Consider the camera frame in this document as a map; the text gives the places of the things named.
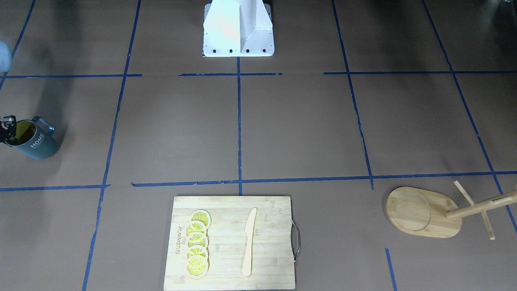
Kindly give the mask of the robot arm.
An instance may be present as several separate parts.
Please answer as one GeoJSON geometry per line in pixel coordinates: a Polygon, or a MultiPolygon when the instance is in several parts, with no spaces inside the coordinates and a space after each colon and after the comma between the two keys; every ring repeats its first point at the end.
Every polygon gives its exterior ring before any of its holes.
{"type": "MultiPolygon", "coordinates": [[[[11,49],[5,41],[0,42],[0,71],[1,73],[9,72],[13,64],[13,56],[11,49]]],[[[0,140],[2,143],[11,146],[10,142],[16,140],[17,120],[14,115],[4,116],[1,118],[0,140]]]]}

